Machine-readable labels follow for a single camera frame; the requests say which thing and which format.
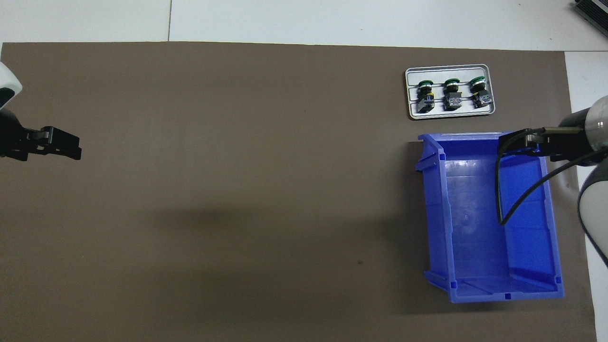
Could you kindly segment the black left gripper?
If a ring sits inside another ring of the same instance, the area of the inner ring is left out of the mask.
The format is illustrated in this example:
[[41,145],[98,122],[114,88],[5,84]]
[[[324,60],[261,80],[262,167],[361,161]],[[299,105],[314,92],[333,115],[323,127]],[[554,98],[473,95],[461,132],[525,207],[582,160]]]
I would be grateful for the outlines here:
[[39,130],[21,125],[17,117],[6,108],[0,111],[0,156],[26,162],[29,154],[55,154],[72,160],[81,160],[80,139],[54,126],[44,126],[39,146]]

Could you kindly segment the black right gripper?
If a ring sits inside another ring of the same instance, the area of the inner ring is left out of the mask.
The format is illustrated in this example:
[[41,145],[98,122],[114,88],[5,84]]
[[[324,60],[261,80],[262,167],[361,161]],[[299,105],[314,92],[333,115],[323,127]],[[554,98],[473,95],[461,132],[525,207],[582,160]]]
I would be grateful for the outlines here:
[[[500,157],[516,155],[549,156],[552,162],[569,161],[593,152],[586,135],[587,110],[580,110],[565,117],[558,126],[526,128],[503,134],[499,137],[498,152]],[[541,144],[536,142],[539,134],[543,136]]]

